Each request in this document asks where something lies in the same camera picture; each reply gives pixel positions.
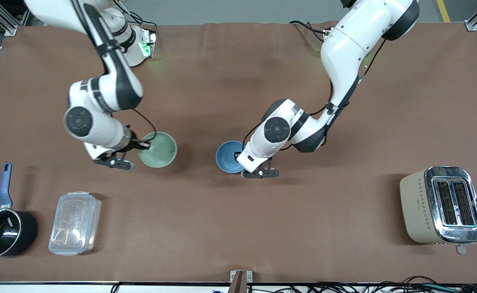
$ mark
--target yellow tape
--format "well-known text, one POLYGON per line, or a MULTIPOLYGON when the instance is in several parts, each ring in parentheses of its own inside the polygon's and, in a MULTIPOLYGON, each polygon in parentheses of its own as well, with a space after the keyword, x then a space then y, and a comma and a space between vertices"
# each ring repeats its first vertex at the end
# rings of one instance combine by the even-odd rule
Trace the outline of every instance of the yellow tape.
POLYGON ((439 6, 443 22, 450 22, 450 17, 448 16, 448 11, 446 11, 444 0, 437 0, 437 6, 439 6))

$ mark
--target black pot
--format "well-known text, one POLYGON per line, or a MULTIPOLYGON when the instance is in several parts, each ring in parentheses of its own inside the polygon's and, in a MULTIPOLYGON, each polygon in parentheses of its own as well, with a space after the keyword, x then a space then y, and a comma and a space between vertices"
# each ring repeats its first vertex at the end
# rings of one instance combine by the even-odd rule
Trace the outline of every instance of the black pot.
POLYGON ((9 195, 12 164, 6 163, 0 181, 0 256, 15 256, 27 249, 38 231, 36 219, 27 212, 12 210, 9 195))

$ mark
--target black circular joint cap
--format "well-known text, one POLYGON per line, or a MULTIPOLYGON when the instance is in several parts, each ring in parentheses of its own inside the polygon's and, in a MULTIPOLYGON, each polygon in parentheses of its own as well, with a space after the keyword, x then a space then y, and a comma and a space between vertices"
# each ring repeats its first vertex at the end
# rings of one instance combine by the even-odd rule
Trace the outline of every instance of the black circular joint cap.
POLYGON ((67 123, 67 128, 71 133, 74 133, 79 137, 84 137, 90 132, 93 119, 92 115, 86 108, 74 107, 67 113, 65 121, 67 123))
POLYGON ((282 142, 289 137, 291 130, 287 121, 281 117, 271 117, 264 126, 264 135, 272 143, 282 142))

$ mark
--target brown table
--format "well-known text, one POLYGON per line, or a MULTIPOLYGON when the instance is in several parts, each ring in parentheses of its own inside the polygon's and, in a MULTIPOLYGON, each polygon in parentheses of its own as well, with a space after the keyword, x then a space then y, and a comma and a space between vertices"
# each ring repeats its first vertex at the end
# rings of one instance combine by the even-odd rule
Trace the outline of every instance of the brown table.
MULTIPOLYGON (((477 282, 477 245, 418 245, 406 234, 402 177, 436 164, 469 171, 477 191, 477 33, 417 24, 387 42, 351 105, 312 154, 277 154, 279 178, 219 170, 217 147, 243 136, 268 106, 291 98, 307 111, 329 85, 320 42, 290 24, 160 27, 155 60, 135 68, 138 107, 179 145, 172 165, 132 171, 93 164, 65 132, 69 85, 102 73, 86 36, 20 27, 0 52, 0 168, 14 165, 15 208, 39 235, 22 256, 0 258, 0 280, 255 280, 477 282), (102 200, 95 249, 48 250, 58 198, 102 200)), ((116 113, 143 136, 135 113, 116 113)))

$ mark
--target clear plastic food container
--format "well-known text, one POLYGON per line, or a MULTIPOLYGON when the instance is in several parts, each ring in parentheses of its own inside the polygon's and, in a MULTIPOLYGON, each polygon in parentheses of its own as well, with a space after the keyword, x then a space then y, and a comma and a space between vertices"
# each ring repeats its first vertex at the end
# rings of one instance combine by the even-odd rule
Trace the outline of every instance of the clear plastic food container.
POLYGON ((94 247, 101 201, 87 192, 71 192, 58 201, 48 250, 75 256, 94 247))

